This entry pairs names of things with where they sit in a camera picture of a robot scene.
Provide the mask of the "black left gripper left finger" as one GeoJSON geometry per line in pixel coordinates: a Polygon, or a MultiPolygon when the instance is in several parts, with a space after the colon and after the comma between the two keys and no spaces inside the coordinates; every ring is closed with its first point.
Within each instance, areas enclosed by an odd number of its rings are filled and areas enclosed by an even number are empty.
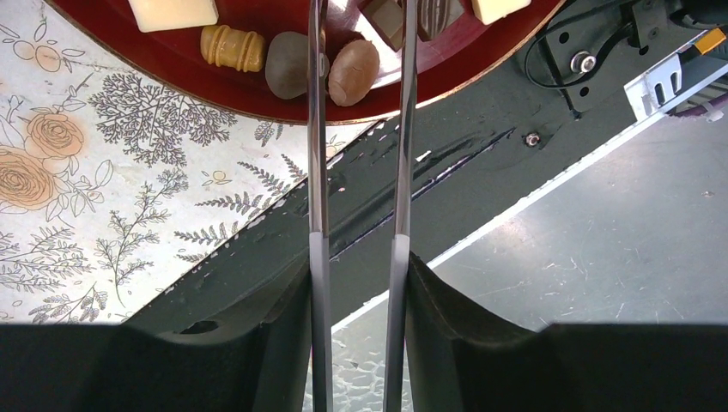
{"type": "Polygon", "coordinates": [[[4,411],[298,411],[311,348],[310,274],[290,270],[180,332],[5,325],[4,411]]]}

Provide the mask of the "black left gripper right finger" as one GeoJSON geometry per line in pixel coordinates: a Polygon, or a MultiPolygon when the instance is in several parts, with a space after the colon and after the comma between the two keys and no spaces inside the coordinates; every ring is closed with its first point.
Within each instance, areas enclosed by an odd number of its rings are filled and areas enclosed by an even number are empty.
{"type": "Polygon", "coordinates": [[[405,346],[417,411],[724,411],[727,329],[497,316],[409,261],[405,346]]]}

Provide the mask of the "silver serving tongs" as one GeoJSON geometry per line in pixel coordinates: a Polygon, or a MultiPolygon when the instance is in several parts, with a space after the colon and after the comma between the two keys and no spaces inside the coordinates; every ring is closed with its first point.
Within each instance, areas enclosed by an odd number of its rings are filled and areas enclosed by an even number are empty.
{"type": "MultiPolygon", "coordinates": [[[[395,181],[395,234],[391,247],[384,409],[402,402],[406,281],[410,264],[411,138],[417,101],[417,6],[403,4],[400,128],[395,181]]],[[[325,23],[327,3],[312,1],[308,19],[308,215],[312,276],[312,403],[316,411],[333,408],[328,184],[325,161],[325,23]]]]}

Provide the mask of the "red round tray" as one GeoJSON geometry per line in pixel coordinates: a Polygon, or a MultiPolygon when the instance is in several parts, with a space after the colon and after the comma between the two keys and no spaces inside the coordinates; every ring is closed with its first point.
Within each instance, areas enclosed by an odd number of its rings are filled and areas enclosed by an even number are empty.
{"type": "MultiPolygon", "coordinates": [[[[533,1],[490,25],[466,6],[440,35],[417,44],[417,104],[442,100],[482,78],[510,58],[561,8],[559,0],[533,1]]],[[[243,73],[207,64],[200,52],[199,28],[143,33],[126,1],[55,1],[52,7],[113,55],[169,87],[249,117],[305,124],[304,98],[281,100],[269,90],[263,73],[243,73]]],[[[363,15],[362,1],[331,1],[325,45],[329,58],[350,40],[363,38],[379,48],[380,72],[373,90],[360,103],[328,103],[330,125],[356,124],[395,115],[400,107],[400,55],[376,33],[363,15]]],[[[219,21],[272,40],[279,33],[306,33],[306,1],[220,1],[219,21]]]]}

